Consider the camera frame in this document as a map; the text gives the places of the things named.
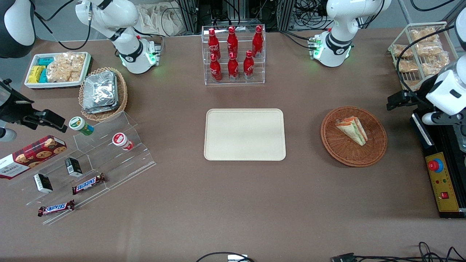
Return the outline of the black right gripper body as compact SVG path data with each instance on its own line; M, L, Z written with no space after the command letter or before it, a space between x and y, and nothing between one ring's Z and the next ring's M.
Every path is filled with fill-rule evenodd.
M0 81L1 105L0 119L10 124L23 125L26 117L34 115L32 107L34 101L29 100L18 91L10 87L11 79Z

